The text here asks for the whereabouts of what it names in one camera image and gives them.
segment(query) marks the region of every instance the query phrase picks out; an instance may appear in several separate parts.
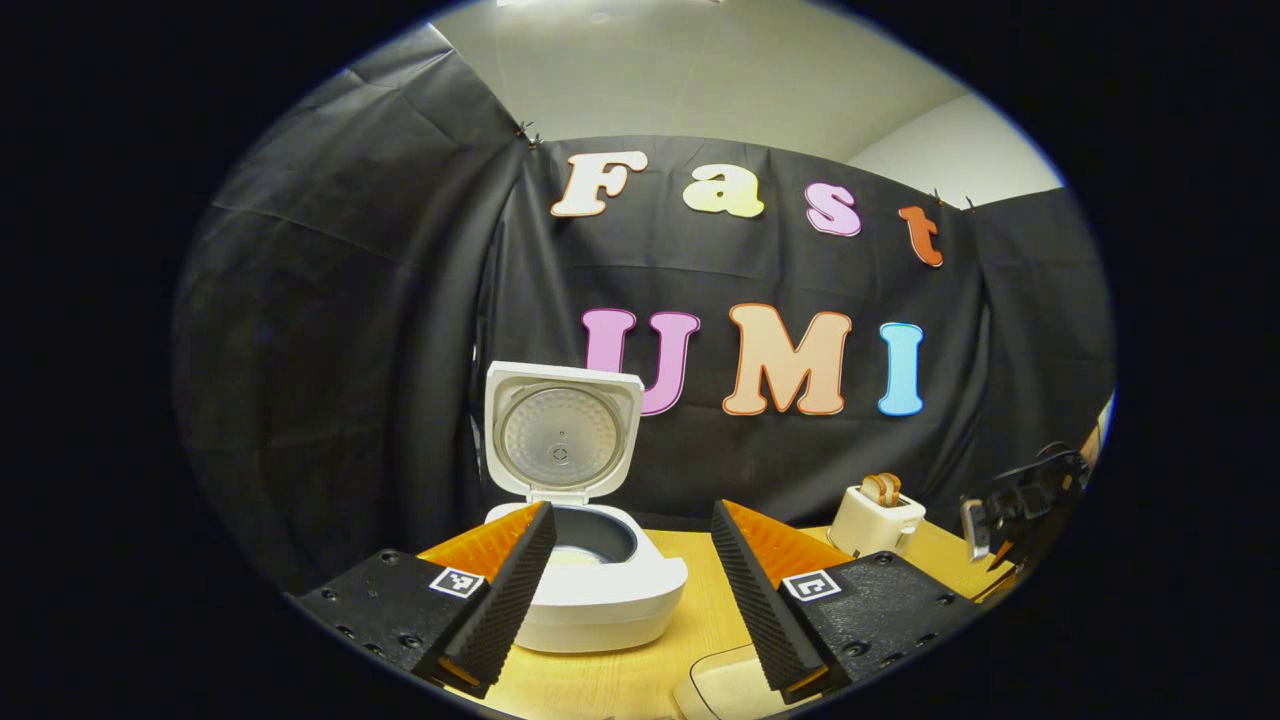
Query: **white wall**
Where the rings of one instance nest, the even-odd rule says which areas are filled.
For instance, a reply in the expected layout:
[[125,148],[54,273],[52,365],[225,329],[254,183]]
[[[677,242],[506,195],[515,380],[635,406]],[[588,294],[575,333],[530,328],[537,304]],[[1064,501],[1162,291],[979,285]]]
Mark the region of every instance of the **white wall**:
[[1056,170],[986,101],[964,95],[865,147],[846,164],[938,196],[955,208],[1062,187]]

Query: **table surface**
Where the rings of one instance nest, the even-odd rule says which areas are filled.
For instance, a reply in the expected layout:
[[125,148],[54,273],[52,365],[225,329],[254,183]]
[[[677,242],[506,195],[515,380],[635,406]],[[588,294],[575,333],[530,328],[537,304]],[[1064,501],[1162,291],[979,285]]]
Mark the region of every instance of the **table surface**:
[[[827,542],[826,530],[801,532]],[[750,644],[751,638],[710,534],[645,532],[664,556],[682,557],[689,566],[667,632],[620,652],[549,655],[512,646],[498,683],[477,702],[529,720],[680,717],[672,691],[689,679],[690,666],[708,655]],[[974,597],[1009,568],[1002,562],[987,573],[987,561],[970,564],[964,539],[929,523],[920,525],[902,557],[964,597]]]

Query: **inner lid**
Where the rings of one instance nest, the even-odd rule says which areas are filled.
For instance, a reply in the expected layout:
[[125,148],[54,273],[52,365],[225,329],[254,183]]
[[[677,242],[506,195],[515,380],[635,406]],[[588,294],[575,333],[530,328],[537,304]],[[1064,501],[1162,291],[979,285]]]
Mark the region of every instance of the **inner lid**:
[[500,419],[497,451],[530,487],[572,489],[600,479],[621,460],[622,421],[603,397],[581,387],[535,389]]

